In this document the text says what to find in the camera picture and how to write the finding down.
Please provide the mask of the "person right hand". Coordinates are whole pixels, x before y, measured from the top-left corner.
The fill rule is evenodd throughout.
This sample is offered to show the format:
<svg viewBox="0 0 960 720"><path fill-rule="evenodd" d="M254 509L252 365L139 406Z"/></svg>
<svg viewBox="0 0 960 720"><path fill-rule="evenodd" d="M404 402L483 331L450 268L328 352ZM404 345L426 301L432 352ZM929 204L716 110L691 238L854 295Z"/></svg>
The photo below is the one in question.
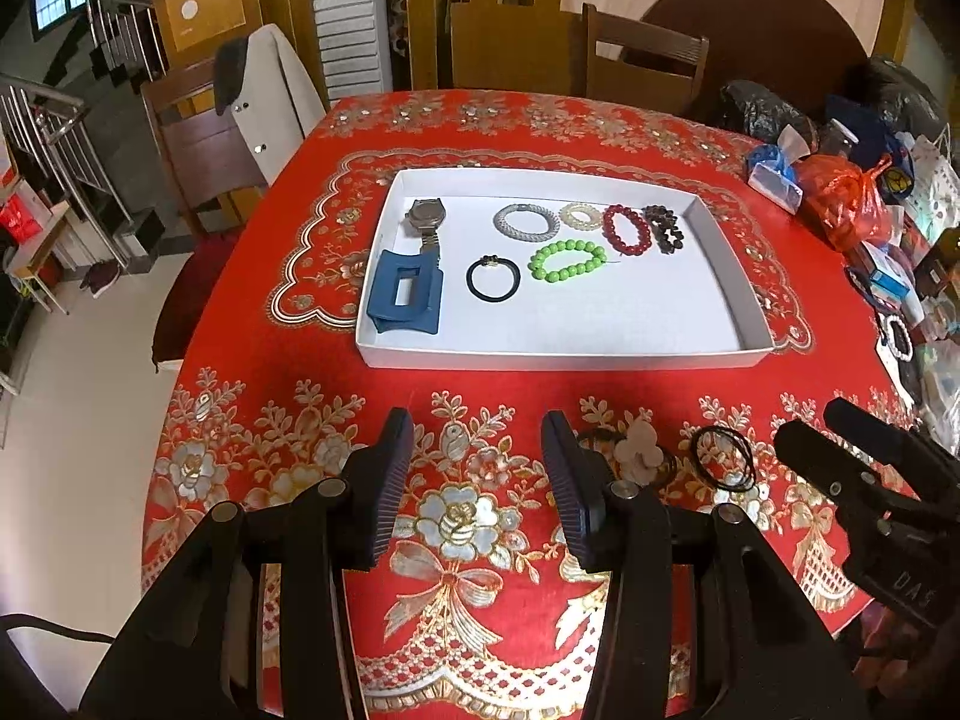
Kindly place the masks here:
<svg viewBox="0 0 960 720"><path fill-rule="evenodd" d="M958 611L935 632L882 611L853 676L877 718L957 718Z"/></svg>

